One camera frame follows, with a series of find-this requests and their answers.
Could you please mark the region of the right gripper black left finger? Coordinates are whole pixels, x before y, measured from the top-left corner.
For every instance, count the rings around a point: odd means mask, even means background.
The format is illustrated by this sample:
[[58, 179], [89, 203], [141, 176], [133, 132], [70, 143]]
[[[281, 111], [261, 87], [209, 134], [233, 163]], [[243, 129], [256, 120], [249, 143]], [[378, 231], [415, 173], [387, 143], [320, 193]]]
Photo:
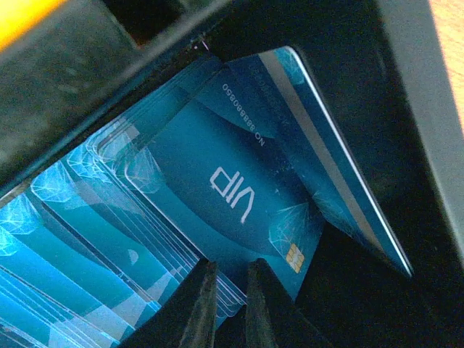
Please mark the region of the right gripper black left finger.
[[121, 347], [213, 347], [217, 264], [200, 260], [154, 317]]

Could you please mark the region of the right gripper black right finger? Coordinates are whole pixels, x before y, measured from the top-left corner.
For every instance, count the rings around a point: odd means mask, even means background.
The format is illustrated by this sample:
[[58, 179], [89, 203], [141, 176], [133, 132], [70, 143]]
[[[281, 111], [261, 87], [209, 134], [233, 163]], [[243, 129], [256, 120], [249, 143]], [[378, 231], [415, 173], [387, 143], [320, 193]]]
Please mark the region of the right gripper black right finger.
[[298, 311], [263, 258], [248, 266], [246, 345], [248, 347], [332, 347]]

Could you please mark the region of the blue VIP credit card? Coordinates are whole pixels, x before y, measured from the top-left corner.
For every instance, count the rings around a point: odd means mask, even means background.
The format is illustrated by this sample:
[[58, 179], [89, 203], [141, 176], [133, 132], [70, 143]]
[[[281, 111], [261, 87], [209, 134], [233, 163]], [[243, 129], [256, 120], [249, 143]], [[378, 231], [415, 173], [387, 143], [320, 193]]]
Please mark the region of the blue VIP credit card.
[[238, 287], [263, 258], [296, 297], [323, 218], [277, 143], [232, 123], [237, 89], [227, 69], [183, 71], [122, 113], [96, 152]]

